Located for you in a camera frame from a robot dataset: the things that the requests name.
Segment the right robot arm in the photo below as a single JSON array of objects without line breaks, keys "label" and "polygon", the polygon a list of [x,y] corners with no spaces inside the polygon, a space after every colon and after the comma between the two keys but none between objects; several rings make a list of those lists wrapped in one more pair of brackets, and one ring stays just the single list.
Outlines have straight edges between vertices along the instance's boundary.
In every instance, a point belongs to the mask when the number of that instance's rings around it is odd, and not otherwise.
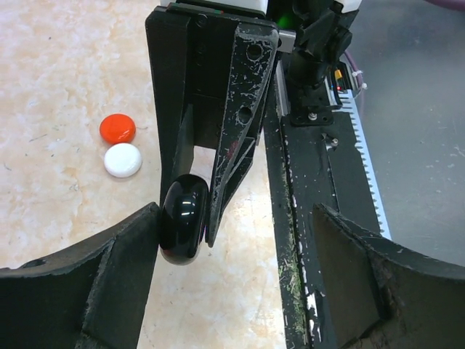
[{"label": "right robot arm", "polygon": [[213,246],[251,167],[278,62],[301,111],[334,75],[359,1],[162,1],[147,17],[161,152],[160,245],[191,257]]}]

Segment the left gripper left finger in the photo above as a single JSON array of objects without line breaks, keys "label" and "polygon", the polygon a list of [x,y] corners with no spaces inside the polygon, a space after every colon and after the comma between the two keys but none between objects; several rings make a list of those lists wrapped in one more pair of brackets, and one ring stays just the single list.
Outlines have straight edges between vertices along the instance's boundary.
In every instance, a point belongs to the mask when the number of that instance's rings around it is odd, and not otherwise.
[{"label": "left gripper left finger", "polygon": [[157,204],[1,269],[2,348],[136,348],[158,252]]}]

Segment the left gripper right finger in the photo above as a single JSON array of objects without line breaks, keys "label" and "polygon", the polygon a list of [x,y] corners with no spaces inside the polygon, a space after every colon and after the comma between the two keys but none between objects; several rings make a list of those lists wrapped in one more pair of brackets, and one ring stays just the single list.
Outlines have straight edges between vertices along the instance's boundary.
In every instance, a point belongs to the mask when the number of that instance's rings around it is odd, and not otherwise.
[{"label": "left gripper right finger", "polygon": [[337,348],[463,348],[464,267],[313,208]]}]

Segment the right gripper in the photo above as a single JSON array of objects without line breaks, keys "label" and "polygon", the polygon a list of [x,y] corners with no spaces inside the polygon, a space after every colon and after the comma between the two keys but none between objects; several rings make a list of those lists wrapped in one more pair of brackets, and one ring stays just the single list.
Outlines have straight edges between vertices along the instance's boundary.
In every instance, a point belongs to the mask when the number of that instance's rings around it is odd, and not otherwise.
[{"label": "right gripper", "polygon": [[190,171],[195,146],[218,146],[233,50],[229,20],[278,33],[267,8],[268,1],[161,1],[147,16],[161,200]]}]

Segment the black round charging case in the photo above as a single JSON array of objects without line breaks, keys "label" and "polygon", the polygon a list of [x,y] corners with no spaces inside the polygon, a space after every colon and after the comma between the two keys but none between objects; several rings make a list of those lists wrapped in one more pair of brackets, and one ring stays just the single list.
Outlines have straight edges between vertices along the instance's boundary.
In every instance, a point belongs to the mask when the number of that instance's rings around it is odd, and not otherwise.
[{"label": "black round charging case", "polygon": [[161,253],[173,265],[187,265],[198,255],[205,231],[209,188],[194,174],[179,176],[170,186],[161,213]]}]

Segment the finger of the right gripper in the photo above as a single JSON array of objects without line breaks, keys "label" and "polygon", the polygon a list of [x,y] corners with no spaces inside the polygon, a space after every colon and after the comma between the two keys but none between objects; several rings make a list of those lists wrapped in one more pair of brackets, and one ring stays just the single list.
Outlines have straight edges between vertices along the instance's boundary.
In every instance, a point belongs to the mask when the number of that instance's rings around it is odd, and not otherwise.
[{"label": "finger of the right gripper", "polygon": [[274,25],[239,23],[235,29],[219,144],[211,176],[208,233],[214,245],[225,205],[228,180],[259,110],[272,75],[279,41]]}]

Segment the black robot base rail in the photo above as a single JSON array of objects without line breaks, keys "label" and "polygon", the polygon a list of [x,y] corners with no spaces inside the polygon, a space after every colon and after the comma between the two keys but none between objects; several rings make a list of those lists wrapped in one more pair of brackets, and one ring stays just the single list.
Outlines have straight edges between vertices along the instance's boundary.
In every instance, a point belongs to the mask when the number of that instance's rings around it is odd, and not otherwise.
[{"label": "black robot base rail", "polygon": [[267,110],[264,125],[287,348],[335,348],[320,271],[313,207],[325,204],[381,234],[350,114],[324,127],[294,127]]}]

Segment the white round charging case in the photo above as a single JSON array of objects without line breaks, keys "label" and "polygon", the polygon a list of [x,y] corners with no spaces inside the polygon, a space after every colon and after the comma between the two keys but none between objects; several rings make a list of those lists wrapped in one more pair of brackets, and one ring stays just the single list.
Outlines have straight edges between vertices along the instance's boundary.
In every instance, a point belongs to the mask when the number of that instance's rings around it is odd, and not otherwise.
[{"label": "white round charging case", "polygon": [[105,170],[117,178],[136,174],[142,166],[140,150],[130,143],[119,143],[108,148],[104,155]]}]

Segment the orange charging case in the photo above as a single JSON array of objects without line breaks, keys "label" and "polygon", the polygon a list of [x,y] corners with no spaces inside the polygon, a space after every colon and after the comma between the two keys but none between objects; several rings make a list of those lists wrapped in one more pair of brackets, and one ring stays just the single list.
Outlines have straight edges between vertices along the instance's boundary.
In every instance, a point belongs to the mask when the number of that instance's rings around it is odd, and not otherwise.
[{"label": "orange charging case", "polygon": [[136,134],[134,120],[122,113],[114,113],[105,117],[100,124],[100,136],[111,144],[130,143]]}]

